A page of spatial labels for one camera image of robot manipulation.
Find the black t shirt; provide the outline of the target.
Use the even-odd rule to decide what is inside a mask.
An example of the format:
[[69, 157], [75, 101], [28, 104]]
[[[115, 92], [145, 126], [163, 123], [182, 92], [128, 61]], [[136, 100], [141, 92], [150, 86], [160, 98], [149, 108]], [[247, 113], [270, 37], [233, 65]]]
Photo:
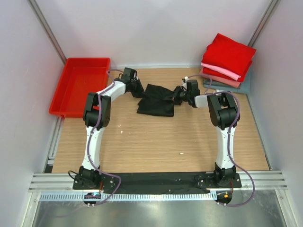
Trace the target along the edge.
[[173, 117], [174, 92], [157, 85], [148, 84], [144, 97], [138, 103], [138, 114], [151, 116]]

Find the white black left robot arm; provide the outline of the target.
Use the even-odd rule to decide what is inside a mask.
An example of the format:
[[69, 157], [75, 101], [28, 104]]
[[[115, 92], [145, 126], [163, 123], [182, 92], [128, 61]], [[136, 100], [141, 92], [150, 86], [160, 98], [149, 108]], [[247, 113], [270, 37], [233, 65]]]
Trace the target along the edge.
[[73, 189], [96, 189], [100, 186], [100, 148], [104, 131], [110, 122], [111, 103], [126, 92], [135, 98], [143, 97], [144, 93], [137, 71], [131, 68], [120, 71], [119, 76], [103, 90], [88, 94], [83, 112], [87, 133], [85, 155], [74, 177]]

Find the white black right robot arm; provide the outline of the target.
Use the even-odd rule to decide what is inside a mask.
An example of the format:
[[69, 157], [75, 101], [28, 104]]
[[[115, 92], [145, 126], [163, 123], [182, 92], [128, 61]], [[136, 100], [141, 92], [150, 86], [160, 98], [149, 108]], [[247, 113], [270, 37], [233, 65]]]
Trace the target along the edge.
[[182, 86], [177, 86], [174, 90], [173, 101], [176, 104], [187, 102], [193, 108], [208, 107], [211, 123], [217, 133], [218, 151], [213, 181], [218, 187], [228, 187], [236, 178], [233, 139], [240, 120], [239, 101], [228, 91], [202, 95], [195, 79], [183, 79]]

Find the red folded shirt lower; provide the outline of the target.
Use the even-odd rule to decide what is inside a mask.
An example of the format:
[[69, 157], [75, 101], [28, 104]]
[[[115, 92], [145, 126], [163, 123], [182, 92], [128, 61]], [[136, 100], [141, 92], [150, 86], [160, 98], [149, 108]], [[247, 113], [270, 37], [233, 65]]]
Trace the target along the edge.
[[212, 76], [217, 76], [217, 77], [221, 77], [221, 78], [224, 78], [224, 79], [228, 79], [228, 80], [234, 80], [234, 81], [237, 81], [237, 79], [233, 79], [225, 74], [222, 74], [222, 73], [219, 73], [217, 71], [214, 71], [214, 70], [211, 70], [209, 68], [206, 68], [206, 67], [203, 67], [202, 68], [202, 72], [204, 74], [208, 74], [208, 75], [212, 75]]

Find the red folded shirt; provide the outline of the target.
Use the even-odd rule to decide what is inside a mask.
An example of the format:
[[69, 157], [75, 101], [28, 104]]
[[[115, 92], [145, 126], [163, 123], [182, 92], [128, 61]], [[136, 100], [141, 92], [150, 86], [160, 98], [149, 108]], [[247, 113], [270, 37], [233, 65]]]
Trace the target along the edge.
[[212, 75], [212, 76], [217, 76], [217, 77], [221, 77], [221, 78], [224, 78], [224, 79], [228, 79], [228, 80], [234, 80], [234, 81], [237, 81], [237, 79], [233, 79], [225, 74], [222, 74], [222, 73], [219, 73], [217, 71], [214, 71], [214, 70], [211, 70], [209, 68], [206, 68], [206, 67], [203, 67], [202, 68], [202, 72], [204, 74], [208, 74], [208, 75]]
[[230, 70], [240, 75], [238, 82], [243, 82], [255, 53], [256, 49], [218, 33], [212, 43], [207, 46], [201, 63]]

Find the pink folded shirt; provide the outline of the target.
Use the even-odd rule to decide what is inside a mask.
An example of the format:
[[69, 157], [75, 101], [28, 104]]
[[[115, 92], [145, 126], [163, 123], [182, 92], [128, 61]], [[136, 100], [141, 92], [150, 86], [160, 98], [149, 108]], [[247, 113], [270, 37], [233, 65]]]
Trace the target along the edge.
[[210, 70], [219, 72], [221, 74], [224, 74], [224, 75], [232, 78], [233, 80], [238, 80], [240, 78], [240, 75], [238, 75], [238, 74], [236, 74], [236, 73], [234, 73], [234, 72], [232, 72], [230, 70], [218, 67], [218, 66], [206, 64], [206, 63], [203, 63], [203, 62], [201, 63], [201, 66], [203, 66], [204, 68], [208, 68]]

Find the red plastic bin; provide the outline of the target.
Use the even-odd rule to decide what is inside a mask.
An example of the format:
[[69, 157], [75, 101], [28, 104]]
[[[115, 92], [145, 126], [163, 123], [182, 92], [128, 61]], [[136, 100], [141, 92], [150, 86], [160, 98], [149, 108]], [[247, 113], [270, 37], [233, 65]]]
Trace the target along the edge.
[[49, 113], [62, 118], [82, 118], [88, 93], [106, 88], [109, 66], [109, 58], [68, 58]]

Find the red folded shirt top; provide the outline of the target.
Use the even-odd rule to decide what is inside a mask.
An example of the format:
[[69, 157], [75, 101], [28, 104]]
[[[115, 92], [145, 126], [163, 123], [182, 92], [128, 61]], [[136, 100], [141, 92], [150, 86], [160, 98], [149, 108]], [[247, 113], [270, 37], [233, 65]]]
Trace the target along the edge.
[[255, 53], [256, 49], [218, 33], [212, 43], [207, 46], [201, 63], [230, 70], [240, 75], [238, 82], [243, 82]]

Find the grey green folded shirt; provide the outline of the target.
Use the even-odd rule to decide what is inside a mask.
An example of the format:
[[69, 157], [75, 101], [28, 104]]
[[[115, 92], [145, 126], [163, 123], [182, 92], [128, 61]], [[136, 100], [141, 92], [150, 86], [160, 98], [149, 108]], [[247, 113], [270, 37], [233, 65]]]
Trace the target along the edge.
[[248, 71], [244, 81], [238, 86], [233, 87], [222, 82], [218, 82], [212, 79], [211, 86], [209, 88], [223, 91], [231, 91], [235, 93], [249, 94], [250, 93], [250, 78], [251, 78], [251, 70]]

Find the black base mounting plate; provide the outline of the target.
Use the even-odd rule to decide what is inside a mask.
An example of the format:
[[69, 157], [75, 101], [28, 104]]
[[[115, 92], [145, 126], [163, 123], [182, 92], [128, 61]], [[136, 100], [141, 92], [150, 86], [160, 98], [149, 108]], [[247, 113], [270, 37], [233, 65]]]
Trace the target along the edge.
[[240, 176], [218, 181], [213, 172], [115, 173], [122, 179], [108, 175], [75, 176], [74, 190], [98, 190], [111, 194], [206, 194], [211, 189], [241, 188]]

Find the slotted aluminium rail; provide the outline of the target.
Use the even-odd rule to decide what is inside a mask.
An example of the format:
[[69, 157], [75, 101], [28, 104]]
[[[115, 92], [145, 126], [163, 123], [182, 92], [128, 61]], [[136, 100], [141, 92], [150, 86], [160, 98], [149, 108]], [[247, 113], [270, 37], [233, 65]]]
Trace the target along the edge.
[[96, 192], [43, 192], [40, 201], [83, 201], [99, 202], [108, 199], [115, 201], [212, 201], [217, 200], [216, 192], [207, 194], [97, 194]]

